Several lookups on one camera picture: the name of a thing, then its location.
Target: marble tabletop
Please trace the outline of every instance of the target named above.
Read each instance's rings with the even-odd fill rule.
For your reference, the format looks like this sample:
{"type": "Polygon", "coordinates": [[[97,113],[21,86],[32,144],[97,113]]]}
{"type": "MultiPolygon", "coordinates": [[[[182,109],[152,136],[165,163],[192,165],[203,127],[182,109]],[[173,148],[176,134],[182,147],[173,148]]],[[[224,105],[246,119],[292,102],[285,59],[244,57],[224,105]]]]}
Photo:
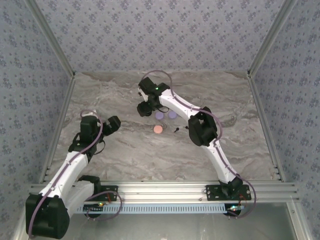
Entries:
{"type": "MultiPolygon", "coordinates": [[[[120,129],[104,138],[106,146],[82,174],[102,180],[217,180],[206,153],[189,139],[181,118],[140,117],[138,83],[145,72],[76,73],[75,86],[50,171],[51,179],[65,160],[68,147],[80,131],[80,111],[96,110],[106,120],[118,116],[120,129]],[[163,132],[155,134],[153,127],[163,132]]],[[[190,103],[207,106],[223,125],[221,146],[236,171],[249,180],[272,180],[274,167],[248,80],[241,74],[217,71],[173,71],[173,89],[190,103]]],[[[149,76],[157,84],[164,74],[149,76]]]]}

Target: black mounting bracket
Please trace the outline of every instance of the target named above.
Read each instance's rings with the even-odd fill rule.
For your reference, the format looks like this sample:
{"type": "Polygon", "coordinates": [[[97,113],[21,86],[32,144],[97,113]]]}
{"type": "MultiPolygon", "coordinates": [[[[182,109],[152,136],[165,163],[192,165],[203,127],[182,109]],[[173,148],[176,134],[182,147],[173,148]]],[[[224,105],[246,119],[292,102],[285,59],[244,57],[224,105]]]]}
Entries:
{"type": "Polygon", "coordinates": [[[221,185],[206,185],[205,194],[208,201],[243,201],[244,199],[249,201],[252,199],[250,188],[248,185],[242,185],[238,192],[233,196],[227,196],[223,192],[223,187],[221,185]]]}
{"type": "MultiPolygon", "coordinates": [[[[118,192],[118,186],[116,185],[101,185],[100,178],[98,176],[83,175],[78,179],[78,182],[79,181],[88,181],[92,183],[94,185],[94,191],[93,191],[94,195],[105,192],[105,191],[118,192]]],[[[87,202],[106,202],[106,201],[107,202],[117,201],[117,195],[113,193],[100,195],[93,199],[90,199],[87,202]]]]}

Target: wallpaper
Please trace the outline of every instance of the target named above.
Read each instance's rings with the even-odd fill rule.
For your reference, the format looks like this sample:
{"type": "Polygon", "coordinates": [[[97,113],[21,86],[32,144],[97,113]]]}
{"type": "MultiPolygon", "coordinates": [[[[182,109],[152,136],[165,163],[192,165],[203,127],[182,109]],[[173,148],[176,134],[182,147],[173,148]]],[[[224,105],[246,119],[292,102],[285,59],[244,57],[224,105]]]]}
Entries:
{"type": "Polygon", "coordinates": [[[23,0],[0,1],[0,240],[39,181],[69,77],[23,0]]]}
{"type": "Polygon", "coordinates": [[[320,2],[298,0],[255,76],[288,181],[320,239],[320,2]]]}
{"type": "Polygon", "coordinates": [[[247,70],[283,0],[36,0],[78,72],[247,70]]]}

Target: floral patterned wallpaper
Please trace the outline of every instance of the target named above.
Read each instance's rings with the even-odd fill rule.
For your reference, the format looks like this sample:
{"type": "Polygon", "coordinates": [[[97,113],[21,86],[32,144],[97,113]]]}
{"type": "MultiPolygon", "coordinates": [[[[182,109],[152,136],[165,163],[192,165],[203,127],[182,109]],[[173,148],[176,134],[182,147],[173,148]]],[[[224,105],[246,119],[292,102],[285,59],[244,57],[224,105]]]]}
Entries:
{"type": "Polygon", "coordinates": [[[23,0],[0,1],[0,239],[37,183],[69,77],[23,0]]]}
{"type": "Polygon", "coordinates": [[[283,0],[36,0],[72,68],[247,70],[283,0]]]}
{"type": "Polygon", "coordinates": [[[320,239],[320,2],[298,0],[254,77],[288,181],[320,239]]]}

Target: orange disc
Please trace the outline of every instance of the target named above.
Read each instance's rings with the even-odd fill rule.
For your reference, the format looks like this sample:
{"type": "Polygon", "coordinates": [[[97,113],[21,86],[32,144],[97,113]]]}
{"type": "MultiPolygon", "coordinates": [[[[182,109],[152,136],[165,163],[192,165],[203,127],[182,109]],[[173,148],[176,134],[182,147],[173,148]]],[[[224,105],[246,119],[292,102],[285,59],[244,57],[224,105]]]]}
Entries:
{"type": "Polygon", "coordinates": [[[154,128],[153,128],[153,131],[154,131],[156,134],[162,133],[162,130],[163,130],[163,128],[162,128],[162,126],[160,126],[160,125],[155,125],[154,128]]]}

